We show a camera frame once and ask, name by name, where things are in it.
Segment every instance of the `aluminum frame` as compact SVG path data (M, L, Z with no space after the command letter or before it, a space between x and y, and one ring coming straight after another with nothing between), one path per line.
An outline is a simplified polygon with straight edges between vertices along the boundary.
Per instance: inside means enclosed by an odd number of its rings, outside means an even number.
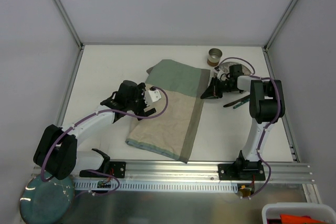
M184 164L178 161L142 161L123 160L127 163L125 178L122 181L138 182L171 182L171 183L250 183L249 180L219 180L217 165L231 164L231 162L198 162L190 161ZM315 179L309 164L305 163L270 163L273 184L314 184ZM268 176L268 168L265 166L265 175ZM35 167L33 175L39 174L40 167ZM80 179L79 174L73 177Z
M275 39L278 36L280 30L282 29L282 27L285 24L286 20L288 19L288 17L292 13L292 11L295 8L295 6L298 3L298 1L299 0L290 0L290 2L288 4L285 12L281 16L278 24L276 25L276 28L274 29L273 33L271 34L270 38L268 39L268 41L267 41L267 43L265 45L266 52L268 51L268 49L270 48L270 46L272 45L272 43L275 41Z
M80 60L83 54L83 43L81 42L62 2L60 0L53 0L60 15L62 16L66 26L68 27L73 39L79 47L79 52L77 54L77 59L73 67L70 80L67 86L67 90L61 104L56 125L61 125L66 109L69 103L71 92L76 79L77 71L80 65ZM265 61L269 74L274 78L274 72L272 70L271 62L267 51L273 41L276 39L278 33L280 32L282 26L290 16L292 10L297 4L298 0L291 0L288 4L285 12L283 13L281 19L279 20L275 30L271 34L265 49L263 50ZM296 141L291 134L290 123L286 115L284 116L283 124L285 127L287 139L289 146L292 149L294 155L294 160L300 161L300 155L297 149ZM231 162L189 162L188 164L182 164L180 162L165 162L165 161L126 161L128 164L128 172L126 175L127 180L140 180L140 181L170 181L170 182L198 182L198 183L220 183L217 174L217 165L219 163L231 163ZM281 184L303 184L304 192L308 202L321 202L319 197L317 187L314 184L313 173L311 172L310 165L304 163L282 163L273 162L270 163L272 168L272 177L270 183L281 183ZM40 172L39 167L34 168L33 174L38 174Z

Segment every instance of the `white wall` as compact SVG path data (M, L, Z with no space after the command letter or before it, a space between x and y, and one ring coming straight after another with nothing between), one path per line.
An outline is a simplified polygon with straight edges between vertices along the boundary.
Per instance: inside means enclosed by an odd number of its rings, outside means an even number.
M323 202L336 210L335 20L335 0L300 0L269 54L301 161L312 164Z
M83 42L265 45L290 0L61 0Z
M52 0L0 0L0 216L17 218L33 154L58 113L77 46Z

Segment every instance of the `green towel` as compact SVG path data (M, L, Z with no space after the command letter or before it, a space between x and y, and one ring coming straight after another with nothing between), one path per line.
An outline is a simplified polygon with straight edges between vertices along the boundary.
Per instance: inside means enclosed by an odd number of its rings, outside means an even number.
M155 152L187 163L194 145L210 70L194 68L173 60L162 60L148 71L146 89L157 86L165 90L169 104L158 118L133 120L128 145ZM162 111L165 97L153 106Z

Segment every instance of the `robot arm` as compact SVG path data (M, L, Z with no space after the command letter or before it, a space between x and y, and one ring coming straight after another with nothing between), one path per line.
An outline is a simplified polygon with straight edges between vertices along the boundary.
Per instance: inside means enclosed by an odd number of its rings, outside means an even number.
M229 74L225 75L225 80L222 80L223 75L224 73L219 72L217 78L212 78L201 98L218 99L223 97L224 92L232 91L250 92L249 112L252 117L252 125L246 144L239 152L236 161L229 165L219 165L221 166L218 167L219 171L224 171L219 174L219 177L221 180L252 180L254 176L255 180L265 180L264 168L258 154L262 154L269 131L278 121L272 122L278 111L275 88L270 81L245 76L241 65L230 66ZM274 83L279 93L279 118L281 118L285 114L284 95L281 81L274 80Z
M161 95L158 90L146 90L144 83L137 85L132 81L123 81L117 92L102 101L93 113L82 120L61 127L48 126L35 152L34 162L42 167L55 140L68 129L72 129L53 149L46 165L46 171L60 180L69 176L72 171L93 169L106 173L110 161L108 155L98 149L77 152L77 147L95 132L125 116L122 113L111 112L111 109L120 112L133 111L137 116L147 117L155 113L156 110L151 109L145 112L144 109L160 98Z

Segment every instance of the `red object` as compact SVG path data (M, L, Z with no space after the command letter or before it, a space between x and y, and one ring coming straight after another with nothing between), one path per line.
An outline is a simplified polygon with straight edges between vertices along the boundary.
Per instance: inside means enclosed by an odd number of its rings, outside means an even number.
M319 220L313 220L310 217L300 217L294 215L280 215L281 222L285 224L306 224L306 223L325 223Z

